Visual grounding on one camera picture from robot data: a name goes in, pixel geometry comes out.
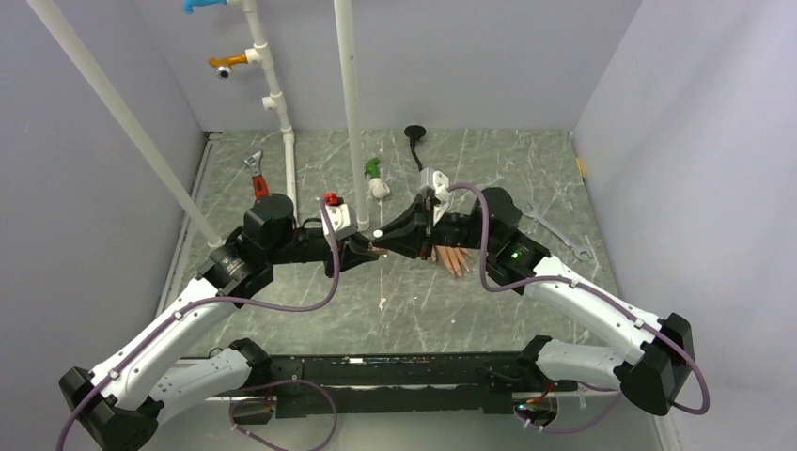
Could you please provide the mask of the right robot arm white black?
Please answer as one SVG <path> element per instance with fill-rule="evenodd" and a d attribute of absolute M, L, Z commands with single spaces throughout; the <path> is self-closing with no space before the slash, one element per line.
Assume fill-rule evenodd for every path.
<path fill-rule="evenodd" d="M 479 251 L 479 278 L 489 292 L 514 291 L 546 303 L 576 320 L 603 346 L 533 338 L 518 356 L 523 386 L 577 381 L 618 390 L 644 412 L 708 411 L 710 395 L 695 361 L 692 327 L 672 313 L 663 319 L 620 300 L 588 281 L 519 228 L 523 217 L 502 188 L 458 189 L 477 200 L 468 214 L 448 212 L 430 190 L 418 194 L 397 219 L 374 234 L 373 243 L 409 258 L 426 258 L 436 245 Z"/>

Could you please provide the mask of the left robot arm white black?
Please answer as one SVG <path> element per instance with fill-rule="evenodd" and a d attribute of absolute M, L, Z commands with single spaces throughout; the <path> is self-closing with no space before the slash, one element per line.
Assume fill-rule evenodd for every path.
<path fill-rule="evenodd" d="M 276 266 L 319 262 L 337 282 L 344 271 L 376 259 L 355 210 L 340 197 L 320 198 L 320 221 L 318 227 L 299 224 L 283 194 L 260 197 L 150 325 L 101 363 L 61 377 L 69 423 L 80 424 L 103 450 L 138 450 L 160 425 L 208 397 L 269 388 L 271 356 L 248 338 L 184 369 L 174 364 L 214 325 L 256 305 Z"/>

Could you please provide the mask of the mannequin practice hand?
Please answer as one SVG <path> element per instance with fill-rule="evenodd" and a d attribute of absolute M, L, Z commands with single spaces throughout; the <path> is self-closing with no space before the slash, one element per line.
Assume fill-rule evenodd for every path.
<path fill-rule="evenodd" d="M 469 264 L 471 257 L 470 251 L 458 247 L 435 246 L 431 253 L 431 261 L 442 264 L 456 278 L 464 277 L 472 271 Z"/>

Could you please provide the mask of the green valve white fitting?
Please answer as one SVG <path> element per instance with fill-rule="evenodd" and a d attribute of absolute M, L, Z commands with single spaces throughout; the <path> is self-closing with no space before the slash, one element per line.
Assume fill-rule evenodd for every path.
<path fill-rule="evenodd" d="M 367 176 L 368 189 L 371 196 L 376 200 L 382 200 L 391 193 L 389 186 L 382 178 L 380 163 L 380 159 L 374 157 L 364 164 L 364 173 Z"/>

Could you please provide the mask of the black flexible hand stand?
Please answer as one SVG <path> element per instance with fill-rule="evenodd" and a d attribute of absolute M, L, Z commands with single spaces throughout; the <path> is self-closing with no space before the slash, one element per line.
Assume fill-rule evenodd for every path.
<path fill-rule="evenodd" d="M 409 140 L 410 152 L 418 171 L 422 171 L 424 169 L 424 165 L 417 154 L 416 147 L 418 142 L 421 141 L 426 134 L 426 128 L 418 124 L 409 125 L 404 129 L 404 135 Z"/>

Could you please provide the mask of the silver open-end wrench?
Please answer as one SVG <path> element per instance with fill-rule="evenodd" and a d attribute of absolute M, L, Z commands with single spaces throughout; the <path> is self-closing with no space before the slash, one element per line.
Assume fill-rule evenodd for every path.
<path fill-rule="evenodd" d="M 576 243 L 566 233 L 561 231 L 555 225 L 546 220 L 539 210 L 532 204 L 528 203 L 521 207 L 522 214 L 539 225 L 546 228 L 549 232 L 555 235 L 565 246 L 567 246 L 574 255 L 581 261 L 588 261 L 593 258 L 592 252 L 585 246 Z"/>

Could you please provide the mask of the orange tap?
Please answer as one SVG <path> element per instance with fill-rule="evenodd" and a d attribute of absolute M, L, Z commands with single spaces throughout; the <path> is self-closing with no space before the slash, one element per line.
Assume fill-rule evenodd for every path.
<path fill-rule="evenodd" d="M 210 57 L 208 63 L 214 68 L 215 74 L 219 79 L 226 80 L 231 77 L 235 66 L 247 65 L 249 63 L 249 58 L 246 53 L 241 53 L 222 58 Z"/>

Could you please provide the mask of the blue tap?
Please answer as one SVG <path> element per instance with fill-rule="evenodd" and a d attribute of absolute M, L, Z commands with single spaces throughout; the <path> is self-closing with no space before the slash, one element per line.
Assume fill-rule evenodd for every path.
<path fill-rule="evenodd" d="M 193 14 L 197 8 L 226 5 L 227 3 L 227 0 L 183 0 L 182 10 L 186 14 Z"/>

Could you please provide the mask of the white diagonal pole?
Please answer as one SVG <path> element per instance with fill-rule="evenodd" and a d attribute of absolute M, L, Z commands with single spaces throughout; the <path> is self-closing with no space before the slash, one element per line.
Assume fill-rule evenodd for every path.
<path fill-rule="evenodd" d="M 223 240 L 201 213 L 199 206 L 180 183 L 163 154 L 157 149 L 144 127 L 108 78 L 94 55 L 87 49 L 73 26 L 54 1 L 33 0 L 28 3 L 76 69 L 95 91 L 99 99 L 128 135 L 142 157 L 166 189 L 175 197 L 184 213 L 204 236 L 209 247 L 217 248 Z"/>

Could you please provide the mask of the red handled adjustable wrench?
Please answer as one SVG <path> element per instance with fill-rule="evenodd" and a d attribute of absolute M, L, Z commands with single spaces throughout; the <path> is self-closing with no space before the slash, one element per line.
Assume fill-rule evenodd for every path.
<path fill-rule="evenodd" d="M 267 182 L 261 173 L 261 157 L 261 151 L 254 150 L 252 148 L 250 155 L 243 160 L 245 166 L 249 169 L 251 174 L 255 199 L 260 199 L 269 193 Z"/>

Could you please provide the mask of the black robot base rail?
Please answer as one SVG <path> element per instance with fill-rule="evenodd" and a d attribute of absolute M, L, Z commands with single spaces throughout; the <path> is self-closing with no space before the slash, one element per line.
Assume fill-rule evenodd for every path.
<path fill-rule="evenodd" d="M 577 388 L 546 379 L 517 351 L 270 355 L 248 338 L 229 348 L 252 368 L 233 394 L 267 397 L 278 419 L 330 412 L 510 414 L 528 398 L 553 401 Z"/>

